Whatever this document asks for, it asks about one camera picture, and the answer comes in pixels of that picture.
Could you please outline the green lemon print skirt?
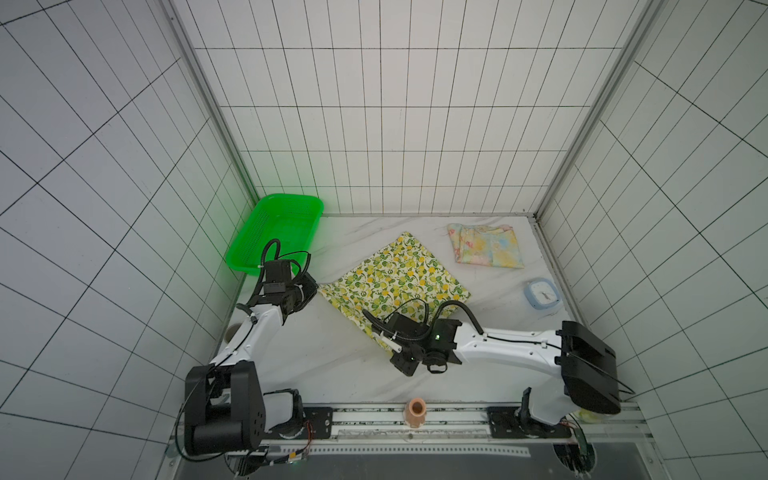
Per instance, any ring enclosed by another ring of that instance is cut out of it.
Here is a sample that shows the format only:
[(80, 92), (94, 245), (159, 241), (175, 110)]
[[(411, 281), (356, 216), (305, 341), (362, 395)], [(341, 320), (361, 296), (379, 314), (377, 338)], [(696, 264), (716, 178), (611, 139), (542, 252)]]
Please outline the green lemon print skirt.
[(393, 311), (418, 322), (446, 300), (466, 301), (469, 290), (412, 234), (404, 232), (319, 292), (369, 338), (375, 337), (369, 311), (383, 320)]

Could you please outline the pastel floral skirt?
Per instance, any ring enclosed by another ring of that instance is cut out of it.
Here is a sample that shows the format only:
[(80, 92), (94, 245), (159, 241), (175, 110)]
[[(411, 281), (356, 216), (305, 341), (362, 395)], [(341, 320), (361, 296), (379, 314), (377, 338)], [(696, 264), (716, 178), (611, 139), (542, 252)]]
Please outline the pastel floral skirt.
[(523, 269), (524, 262), (514, 229), (509, 225), (447, 225), (459, 264)]

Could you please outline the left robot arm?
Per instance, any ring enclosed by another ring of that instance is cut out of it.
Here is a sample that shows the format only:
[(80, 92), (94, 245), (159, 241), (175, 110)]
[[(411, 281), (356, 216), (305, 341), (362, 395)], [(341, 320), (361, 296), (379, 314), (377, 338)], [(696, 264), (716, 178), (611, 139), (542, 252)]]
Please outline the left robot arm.
[(288, 317), (317, 293), (308, 267), (292, 259), (264, 261), (250, 298), (236, 308), (247, 319), (209, 364), (192, 368), (175, 423), (175, 446), (190, 461), (254, 451), (269, 434), (293, 438), (306, 432), (296, 389), (263, 392), (257, 366)]

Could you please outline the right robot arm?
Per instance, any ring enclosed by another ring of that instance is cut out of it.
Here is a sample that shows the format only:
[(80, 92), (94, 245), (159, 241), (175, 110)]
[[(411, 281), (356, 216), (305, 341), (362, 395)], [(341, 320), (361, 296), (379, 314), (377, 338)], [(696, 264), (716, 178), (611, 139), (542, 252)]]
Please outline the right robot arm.
[(483, 329), (469, 320), (436, 318), (430, 324), (400, 313), (382, 321), (369, 312), (374, 336), (389, 346), (390, 362), (406, 376), (423, 365), (433, 374), (450, 364), (486, 361), (542, 374), (520, 405), (499, 425), (521, 437), (565, 438), (562, 422), (579, 409), (602, 415), (621, 412), (615, 351), (583, 325), (564, 321), (555, 330), (521, 332)]

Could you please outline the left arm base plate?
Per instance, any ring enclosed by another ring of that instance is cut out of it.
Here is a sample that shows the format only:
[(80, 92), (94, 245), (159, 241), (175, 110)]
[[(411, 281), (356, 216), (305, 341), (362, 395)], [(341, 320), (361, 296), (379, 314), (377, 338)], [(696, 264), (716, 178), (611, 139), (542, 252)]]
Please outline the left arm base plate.
[(334, 409), (331, 407), (305, 407), (304, 422), (301, 430), (295, 436), (297, 440), (307, 441), (328, 440), (332, 436)]

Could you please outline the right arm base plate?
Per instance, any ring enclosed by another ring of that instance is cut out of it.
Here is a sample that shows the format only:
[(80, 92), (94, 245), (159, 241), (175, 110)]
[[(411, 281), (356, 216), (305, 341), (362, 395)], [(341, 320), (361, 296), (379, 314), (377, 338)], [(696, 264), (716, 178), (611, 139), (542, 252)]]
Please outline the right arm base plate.
[(486, 409), (494, 439), (569, 439), (572, 433), (562, 424), (548, 425), (534, 420), (523, 406), (491, 406)]

